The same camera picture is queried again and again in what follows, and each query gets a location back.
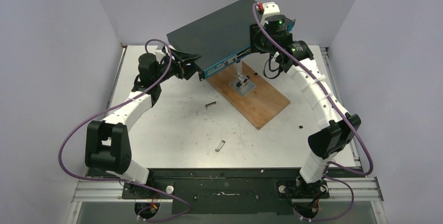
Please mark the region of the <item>dark transceiver module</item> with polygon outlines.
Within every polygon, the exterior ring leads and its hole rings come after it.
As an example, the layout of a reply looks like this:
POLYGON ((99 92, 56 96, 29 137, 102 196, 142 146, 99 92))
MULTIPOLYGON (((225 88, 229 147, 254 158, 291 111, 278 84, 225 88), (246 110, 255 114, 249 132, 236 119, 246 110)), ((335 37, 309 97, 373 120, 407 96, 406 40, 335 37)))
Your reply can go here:
POLYGON ((213 101, 213 102, 211 102, 211 103, 208 103, 208 104, 205 105, 205 108, 207 109, 207 108, 209 108, 209 107, 211 107, 211 106, 214 106, 216 103, 217 103, 216 101, 213 101))

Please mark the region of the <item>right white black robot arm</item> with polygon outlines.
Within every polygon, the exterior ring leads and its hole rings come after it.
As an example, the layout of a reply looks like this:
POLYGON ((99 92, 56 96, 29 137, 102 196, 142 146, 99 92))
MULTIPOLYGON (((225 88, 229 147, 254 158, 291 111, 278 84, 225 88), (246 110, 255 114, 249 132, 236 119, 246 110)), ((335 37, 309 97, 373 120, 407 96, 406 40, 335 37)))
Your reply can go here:
POLYGON ((276 62, 278 73, 287 74, 298 86, 315 114, 320 130, 308 137, 310 154, 299 172, 296 192, 308 197, 316 191, 330 162, 354 137, 361 124, 337 101, 320 74, 313 53, 304 41, 294 41, 284 15, 272 15, 261 25, 259 19, 250 26, 251 51, 268 53, 276 62))

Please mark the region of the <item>teal grey network switch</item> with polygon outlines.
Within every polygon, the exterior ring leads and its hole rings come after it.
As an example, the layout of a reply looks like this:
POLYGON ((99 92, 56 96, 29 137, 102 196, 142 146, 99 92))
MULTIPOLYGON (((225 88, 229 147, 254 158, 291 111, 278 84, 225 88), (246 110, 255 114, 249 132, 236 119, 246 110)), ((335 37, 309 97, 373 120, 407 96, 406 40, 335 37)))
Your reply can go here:
MULTIPOLYGON (((174 50, 200 54, 201 80, 242 60, 250 53, 250 25, 261 20, 259 2, 239 0, 167 34, 174 50)), ((285 17, 288 32, 295 24, 285 17)))

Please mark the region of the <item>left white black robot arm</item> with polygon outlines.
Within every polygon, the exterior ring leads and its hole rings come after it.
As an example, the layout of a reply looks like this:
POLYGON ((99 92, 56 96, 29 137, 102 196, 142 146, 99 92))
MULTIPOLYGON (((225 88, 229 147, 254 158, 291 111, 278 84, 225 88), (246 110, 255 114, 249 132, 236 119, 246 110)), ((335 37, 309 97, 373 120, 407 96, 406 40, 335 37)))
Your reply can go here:
POLYGON ((152 197, 156 184, 149 179, 149 170, 132 159, 129 131, 158 101, 160 84, 171 77, 190 79, 199 71, 199 58, 199 54, 168 50, 165 46, 155 53, 142 54, 138 58, 138 75, 124 105, 103 120, 88 124, 86 166, 136 182, 137 194, 152 197))

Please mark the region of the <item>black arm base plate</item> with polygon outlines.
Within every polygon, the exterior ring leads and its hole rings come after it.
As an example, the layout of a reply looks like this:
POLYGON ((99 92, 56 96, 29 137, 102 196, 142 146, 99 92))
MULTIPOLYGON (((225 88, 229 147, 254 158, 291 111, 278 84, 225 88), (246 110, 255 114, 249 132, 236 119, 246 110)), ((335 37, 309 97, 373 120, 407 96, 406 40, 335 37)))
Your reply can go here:
POLYGON ((308 184, 297 168, 155 169, 144 188, 125 183, 123 199, 141 201, 137 209, 172 200, 172 213, 291 215, 316 212, 317 201, 331 199, 336 180, 308 184))

